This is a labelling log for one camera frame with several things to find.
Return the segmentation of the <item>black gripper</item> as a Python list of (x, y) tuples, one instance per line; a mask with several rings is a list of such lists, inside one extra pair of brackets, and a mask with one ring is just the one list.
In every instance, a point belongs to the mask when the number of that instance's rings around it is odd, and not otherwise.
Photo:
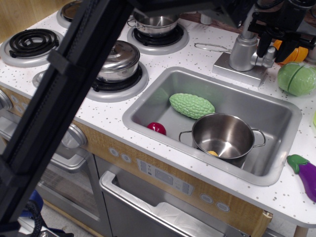
[(313, 49), (316, 36), (300, 29), (309, 10), (316, 2), (314, 0), (282, 0), (280, 9), (266, 12), (270, 5), (256, 4), (260, 11), (253, 13), (249, 31), (259, 37), (257, 55), (263, 58), (273, 39), (278, 51), (277, 63), (295, 62), (299, 53), (298, 47)]

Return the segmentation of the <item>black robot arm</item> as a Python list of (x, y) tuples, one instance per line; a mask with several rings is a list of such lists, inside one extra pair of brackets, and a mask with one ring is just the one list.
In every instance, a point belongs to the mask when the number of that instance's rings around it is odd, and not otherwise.
[(226, 9), (232, 5), (236, 10), (242, 10), (239, 18), (243, 19), (252, 4), (250, 0), (238, 3), (232, 0), (85, 2), (59, 48), (49, 54), (49, 67), (43, 83), (35, 92), (13, 139), (0, 158), (1, 170), (7, 172), (7, 175), (1, 176), (1, 223), (17, 221), (53, 150), (72, 120), (76, 119), (81, 123), (92, 121), (94, 127), (100, 127), (101, 136), (105, 138), (103, 145), (114, 143), (124, 150), (139, 151), (171, 174), (187, 178), (196, 190), (205, 189), (207, 194), (219, 198), (230, 208), (230, 214), (212, 209), (200, 202), (196, 195), (189, 197), (189, 203), (209, 211), (213, 217), (231, 226), (236, 225), (241, 231), (250, 229), (252, 236), (258, 236), (264, 212), (275, 214), (300, 228), (314, 228), (316, 203), (303, 194), (302, 183), (290, 175), (285, 160), (288, 152), (294, 151), (315, 161), (316, 139), (314, 136), (302, 137), (299, 123), (290, 126), (285, 121), (285, 115), (277, 118), (267, 109), (260, 109), (254, 100), (246, 105), (231, 95), (221, 94), (215, 98), (220, 104), (225, 101), (237, 104), (242, 111), (249, 108), (256, 121), (266, 120), (269, 125), (285, 128), (285, 137), (293, 140), (293, 145), (287, 146), (286, 151), (277, 153), (276, 166), (281, 168), (280, 177), (269, 185), (259, 186), (221, 170), (219, 160), (206, 164), (183, 150), (154, 141), (153, 137), (137, 134), (122, 122), (105, 125), (106, 118), (113, 119), (126, 111), (125, 106), (114, 105), (96, 117), (92, 116), (92, 110), (88, 107), (88, 90), (133, 10), (155, 16), (192, 10), (214, 11), (218, 7)]

